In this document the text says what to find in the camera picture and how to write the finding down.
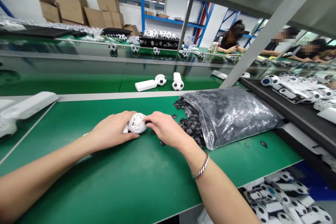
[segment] metal support pole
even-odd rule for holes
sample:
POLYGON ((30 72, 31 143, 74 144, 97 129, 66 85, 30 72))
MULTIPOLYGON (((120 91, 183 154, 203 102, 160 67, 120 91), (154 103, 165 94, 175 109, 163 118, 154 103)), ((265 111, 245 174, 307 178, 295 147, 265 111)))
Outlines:
POLYGON ((193 1, 194 0, 188 0, 187 12, 185 13, 185 17, 184 17, 184 22, 183 22, 183 26, 182 26, 182 33, 181 33, 181 38, 180 38, 180 42, 179 42, 179 45, 178 45, 178 50, 182 49, 182 44, 183 44, 184 36, 186 34, 186 30, 187 30, 187 27, 188 27, 189 16, 190 16, 190 12, 191 12, 191 7, 193 6, 193 1))
POLYGON ((279 32, 279 29, 293 17, 293 15, 300 9, 300 7, 307 0, 283 0, 277 10, 274 12, 266 26, 260 31, 256 40, 248 48, 237 65, 232 69, 229 76, 221 84, 219 88, 226 88, 233 86, 239 77, 246 71, 246 69, 258 57, 260 52, 267 46, 271 38, 279 32))
POLYGON ((145 31, 145 0, 141 0, 141 24, 142 32, 145 31))

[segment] white rectangular device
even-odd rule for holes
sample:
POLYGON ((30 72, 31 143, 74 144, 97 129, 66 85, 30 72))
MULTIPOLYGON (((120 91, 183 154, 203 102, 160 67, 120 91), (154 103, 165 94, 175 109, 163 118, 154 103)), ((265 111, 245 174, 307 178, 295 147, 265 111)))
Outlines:
POLYGON ((40 92, 3 110, 0 117, 14 120, 27 119, 57 99, 58 96, 55 93, 40 92))
POLYGON ((157 86, 157 83, 155 82, 155 80, 146 80, 144 82, 137 82, 135 84, 135 88, 138 92, 156 88, 156 86, 157 86))
POLYGON ((212 75, 215 75, 216 77, 220 79, 226 79, 228 77, 225 73, 219 72, 217 70, 213 70, 212 75))
POLYGON ((182 79, 181 79, 181 75, 180 75, 180 73, 179 72, 174 72, 173 73, 173 80, 174 81, 181 81, 182 79))

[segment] dark hair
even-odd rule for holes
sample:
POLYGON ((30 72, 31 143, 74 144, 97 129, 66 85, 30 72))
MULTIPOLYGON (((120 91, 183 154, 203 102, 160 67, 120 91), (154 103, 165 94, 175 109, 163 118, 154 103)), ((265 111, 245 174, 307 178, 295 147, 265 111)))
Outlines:
POLYGON ((296 29, 295 27, 293 26, 290 26, 288 28, 285 29, 285 32, 287 34, 287 38, 294 38, 297 34, 299 34, 299 29, 296 29))
POLYGON ((231 25, 229 32, 233 33, 236 39, 240 39, 245 31, 245 25, 243 24, 243 21, 241 19, 234 22, 233 25, 231 25))

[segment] black tray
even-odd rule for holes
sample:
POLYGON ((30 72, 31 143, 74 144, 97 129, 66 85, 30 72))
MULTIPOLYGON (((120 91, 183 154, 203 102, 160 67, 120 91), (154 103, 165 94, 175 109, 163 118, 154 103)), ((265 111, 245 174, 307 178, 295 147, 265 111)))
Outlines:
POLYGON ((157 47, 159 49, 170 49, 170 50, 177 50, 179 47, 179 38, 176 38, 176 40, 164 40, 162 38, 146 38, 146 37, 140 37, 140 46, 141 47, 157 47))
POLYGON ((312 104, 293 104, 275 93, 271 87, 261 85, 257 79, 239 78, 239 82, 336 157, 336 125, 318 116, 319 111, 312 104))
POLYGON ((8 36, 23 36, 23 37, 38 37, 45 39, 55 39, 58 37, 63 37, 69 35, 71 31, 50 27, 40 27, 40 26, 25 26, 26 30, 21 31, 0 31, 0 35, 8 36))

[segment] soccer ball pattern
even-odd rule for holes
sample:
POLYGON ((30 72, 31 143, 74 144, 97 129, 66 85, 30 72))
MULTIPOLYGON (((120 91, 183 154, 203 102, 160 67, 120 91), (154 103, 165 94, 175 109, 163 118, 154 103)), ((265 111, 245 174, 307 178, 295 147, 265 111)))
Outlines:
POLYGON ((323 99, 315 102, 314 109, 322 111, 329 107, 333 107, 336 109, 336 99, 323 99))
POLYGON ((139 47, 137 47, 136 45, 131 45, 131 50, 133 53, 137 53, 139 51, 139 47))
POLYGON ((304 99, 302 103, 314 103, 322 98, 318 92, 311 89, 302 90, 301 93, 308 96, 308 98, 304 99))
POLYGON ((173 81, 172 86, 173 86, 173 89, 175 91, 181 91, 183 89, 183 87, 184 87, 184 83, 181 80, 178 80, 178 81, 175 80, 175 81, 173 81))
POLYGON ((272 86, 273 84, 278 84, 280 79, 276 75, 267 75, 261 80, 261 84, 264 86, 272 86))
POLYGON ((160 54, 160 49, 157 48, 157 47, 154 47, 153 52, 154 52, 155 55, 159 55, 160 54))
POLYGON ((140 134, 147 129, 146 124, 142 121, 145 115, 142 113, 135 113, 128 121, 128 129, 136 134, 140 134))
POLYGON ((117 45, 114 43, 111 43, 108 45, 108 49, 112 52, 116 52, 117 51, 117 45))
POLYGON ((167 82, 167 78, 162 75, 159 74, 155 77, 155 82, 159 85, 159 86, 163 86, 166 82, 167 82))

